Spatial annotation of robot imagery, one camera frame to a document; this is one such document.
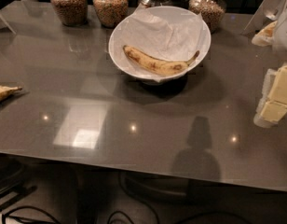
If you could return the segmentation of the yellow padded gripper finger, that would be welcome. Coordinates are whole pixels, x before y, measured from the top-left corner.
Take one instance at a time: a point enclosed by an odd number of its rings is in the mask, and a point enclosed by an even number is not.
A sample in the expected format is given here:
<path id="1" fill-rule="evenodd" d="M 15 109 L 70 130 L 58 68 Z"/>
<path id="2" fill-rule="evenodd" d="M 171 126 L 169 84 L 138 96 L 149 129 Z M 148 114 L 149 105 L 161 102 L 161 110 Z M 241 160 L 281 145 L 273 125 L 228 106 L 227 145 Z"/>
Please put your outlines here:
<path id="1" fill-rule="evenodd" d="M 267 101 L 263 102 L 260 116 L 268 122 L 279 122 L 287 114 L 287 105 L 275 102 Z"/>
<path id="2" fill-rule="evenodd" d="M 287 105 L 287 63 L 277 71 L 268 99 Z"/>

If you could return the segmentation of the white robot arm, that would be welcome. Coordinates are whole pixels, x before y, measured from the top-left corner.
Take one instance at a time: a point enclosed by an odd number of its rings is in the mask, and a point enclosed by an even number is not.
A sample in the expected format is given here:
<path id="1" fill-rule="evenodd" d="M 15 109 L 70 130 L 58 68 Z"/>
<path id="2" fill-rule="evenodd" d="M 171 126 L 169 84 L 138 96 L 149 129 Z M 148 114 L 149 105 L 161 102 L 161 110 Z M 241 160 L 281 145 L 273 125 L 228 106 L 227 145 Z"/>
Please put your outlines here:
<path id="1" fill-rule="evenodd" d="M 261 47 L 271 46 L 272 51 L 283 60 L 283 65 L 278 70 L 267 70 L 262 98 L 253 118 L 257 126 L 270 128 L 287 114 L 287 8 L 276 21 L 255 35 L 252 43 Z"/>

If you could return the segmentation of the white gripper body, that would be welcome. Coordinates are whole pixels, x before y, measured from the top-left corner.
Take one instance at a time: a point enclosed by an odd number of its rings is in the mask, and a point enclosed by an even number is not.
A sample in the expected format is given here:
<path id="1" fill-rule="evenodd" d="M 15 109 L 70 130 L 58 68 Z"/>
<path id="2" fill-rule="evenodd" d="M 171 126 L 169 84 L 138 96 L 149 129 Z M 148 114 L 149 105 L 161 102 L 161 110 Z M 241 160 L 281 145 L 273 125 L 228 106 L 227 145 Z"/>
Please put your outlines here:
<path id="1" fill-rule="evenodd" d="M 273 69 L 267 70 L 265 78 L 264 78 L 264 82 L 263 82 L 262 98 L 259 100 L 258 106 L 256 107 L 256 113 L 255 113 L 254 118 L 253 118 L 253 123 L 259 127 L 262 127 L 262 128 L 271 128 L 271 127 L 278 124 L 278 122 L 273 123 L 273 122 L 265 121 L 260 116 L 260 111 L 261 111 L 263 102 L 268 101 L 268 95 L 269 95 L 269 92 L 272 88 L 276 73 L 277 73 L 276 70 L 273 70 Z"/>

